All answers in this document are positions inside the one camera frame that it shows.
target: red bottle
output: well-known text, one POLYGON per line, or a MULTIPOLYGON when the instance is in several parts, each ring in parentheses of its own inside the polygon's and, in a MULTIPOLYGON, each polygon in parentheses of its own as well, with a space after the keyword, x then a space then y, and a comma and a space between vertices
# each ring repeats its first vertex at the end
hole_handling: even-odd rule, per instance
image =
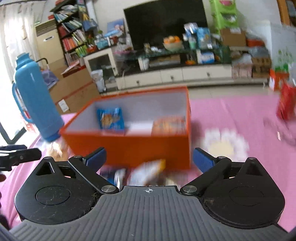
POLYGON ((284 82, 276 116, 285 121, 295 116, 296 86, 293 82, 284 82))

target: blue thermos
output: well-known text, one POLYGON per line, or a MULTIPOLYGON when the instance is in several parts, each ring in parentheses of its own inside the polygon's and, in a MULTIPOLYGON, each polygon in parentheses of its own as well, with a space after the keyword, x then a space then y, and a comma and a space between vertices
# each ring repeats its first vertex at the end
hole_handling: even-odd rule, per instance
POLYGON ((12 94, 23 118, 29 123, 34 123, 46 141, 53 142, 58 139, 64 121, 50 97, 39 65, 30 59, 28 53, 22 53, 17 57, 14 80, 12 94), (26 117, 19 103, 17 89, 31 119, 26 117))

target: metal screw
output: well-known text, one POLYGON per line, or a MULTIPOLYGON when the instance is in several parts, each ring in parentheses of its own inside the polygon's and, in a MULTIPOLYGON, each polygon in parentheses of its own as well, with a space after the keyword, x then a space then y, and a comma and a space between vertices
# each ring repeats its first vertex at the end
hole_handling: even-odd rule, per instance
POLYGON ((183 187, 183 191, 187 192, 187 193, 193 193, 197 191, 197 187, 192 186, 192 185, 187 185, 185 187, 183 187))
POLYGON ((102 187, 102 191, 105 193, 114 192, 115 190, 116 190, 116 187, 112 185, 106 185, 102 187))

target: thermos handle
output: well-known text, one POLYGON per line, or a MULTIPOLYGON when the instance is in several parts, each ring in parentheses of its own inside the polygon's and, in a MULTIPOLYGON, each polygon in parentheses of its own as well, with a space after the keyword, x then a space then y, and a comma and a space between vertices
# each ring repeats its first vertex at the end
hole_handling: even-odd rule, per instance
POLYGON ((33 120, 32 120, 32 119, 29 119, 29 118, 25 115, 24 110, 22 109, 22 107, 21 107, 21 105, 20 105, 19 99, 17 98, 16 90, 17 90, 17 86, 16 86, 15 83, 13 82, 13 84, 12 84, 12 95, 13 95, 13 98, 15 99, 15 102, 16 102, 16 104, 17 104, 17 106, 18 106, 18 108, 19 108, 19 110, 20 110, 20 112, 21 112, 21 114, 22 114, 24 120, 25 120, 26 122, 33 123, 33 120))

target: wooden door frame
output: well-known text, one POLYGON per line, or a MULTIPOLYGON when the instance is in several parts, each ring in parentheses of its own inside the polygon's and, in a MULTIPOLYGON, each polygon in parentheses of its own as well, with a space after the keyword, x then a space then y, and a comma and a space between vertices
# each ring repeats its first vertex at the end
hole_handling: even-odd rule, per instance
POLYGON ((288 12, 288 7, 286 4, 286 0, 277 0, 279 6, 279 13, 281 16, 281 22, 285 25, 290 26, 290 16, 288 12))

